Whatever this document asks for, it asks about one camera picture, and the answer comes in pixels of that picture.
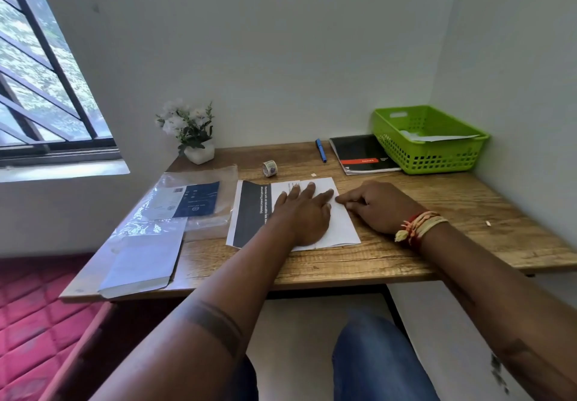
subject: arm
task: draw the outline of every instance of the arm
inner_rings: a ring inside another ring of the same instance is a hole
[[[426,209],[391,184],[336,198],[385,234]],[[577,310],[537,287],[449,223],[422,239],[421,255],[467,312],[494,354],[536,400],[577,399]]]
[[[92,401],[219,399],[289,252],[328,229],[333,192],[312,198],[314,189],[281,194],[267,224],[132,351]]]

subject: tabletop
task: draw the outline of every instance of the tabletop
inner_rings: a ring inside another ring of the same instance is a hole
[[[214,160],[195,165],[177,158],[170,172],[197,171],[238,165],[240,179],[256,183],[333,177],[339,193],[366,179],[391,182],[496,256],[526,274],[577,270],[577,254],[561,239],[540,227],[518,208],[495,193],[472,173],[410,176],[403,172],[371,175],[344,174],[328,142],[327,162],[314,142],[217,149]],[[265,178],[262,163],[275,160],[278,175]],[[353,217],[361,244],[292,252],[273,289],[321,288],[436,279],[429,264]],[[222,265],[237,249],[225,239],[182,244],[173,278],[166,288],[127,296],[127,299],[185,296]],[[103,299],[97,290],[115,255],[101,249],[62,292],[65,302]]]

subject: blue marker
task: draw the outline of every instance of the blue marker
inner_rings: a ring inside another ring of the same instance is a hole
[[[317,147],[319,148],[319,152],[321,154],[322,162],[326,163],[327,162],[327,155],[324,154],[324,149],[322,148],[321,140],[318,139],[316,141],[316,143],[317,143]]]

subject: hand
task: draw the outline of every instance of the hand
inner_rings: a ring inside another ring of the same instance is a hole
[[[298,185],[288,194],[283,191],[267,221],[268,227],[288,233],[293,247],[316,243],[328,230],[331,205],[327,202],[331,200],[333,190],[313,197],[314,190],[314,182],[310,182],[302,193]]]
[[[358,188],[335,198],[353,211],[373,230],[395,234],[405,220],[427,211],[393,184],[368,180]]]

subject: wood grain surface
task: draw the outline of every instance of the wood grain surface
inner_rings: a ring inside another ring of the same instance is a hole
[[[169,171],[197,171],[238,165],[239,178],[256,183],[333,177],[339,193],[351,190],[365,179],[392,182],[429,209],[444,215],[456,228],[486,247],[511,266],[525,273],[577,270],[577,254],[524,215],[471,173],[408,176],[402,172],[368,176],[346,176],[328,142],[324,164],[314,142],[218,149],[215,159],[195,165],[177,159]],[[278,176],[267,179],[261,165],[275,160]],[[280,271],[274,289],[318,288],[359,284],[423,281],[435,279],[428,263],[393,243],[353,217],[361,244],[293,252]],[[183,243],[174,278],[162,289],[127,296],[127,299],[184,296],[202,283],[236,249],[224,239]],[[103,247],[62,292],[66,302],[103,299],[97,290],[114,254]]]

